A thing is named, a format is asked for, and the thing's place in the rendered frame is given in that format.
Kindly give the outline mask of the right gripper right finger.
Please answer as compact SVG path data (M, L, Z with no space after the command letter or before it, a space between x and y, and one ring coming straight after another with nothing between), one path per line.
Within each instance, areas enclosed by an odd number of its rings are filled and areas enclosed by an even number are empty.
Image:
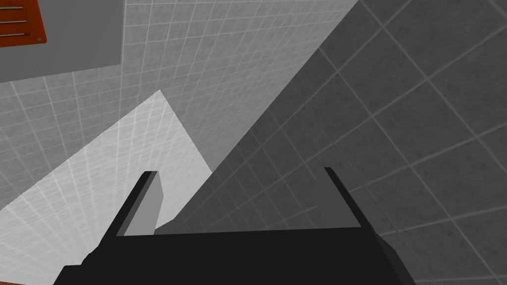
M315 174L315 195L321 219L319 228L365 228L373 230L358 204L334 170L322 167Z

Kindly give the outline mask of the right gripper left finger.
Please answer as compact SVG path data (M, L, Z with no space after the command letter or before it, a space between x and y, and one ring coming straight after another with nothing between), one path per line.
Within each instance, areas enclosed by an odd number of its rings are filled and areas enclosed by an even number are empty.
M153 235L163 202L158 171L145 171L129 192L105 237Z

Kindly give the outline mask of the orange slatted panel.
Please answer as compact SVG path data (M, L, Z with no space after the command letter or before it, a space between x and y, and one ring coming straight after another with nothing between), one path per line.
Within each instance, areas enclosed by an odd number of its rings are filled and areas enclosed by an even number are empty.
M38 0L0 0L0 48L46 42Z

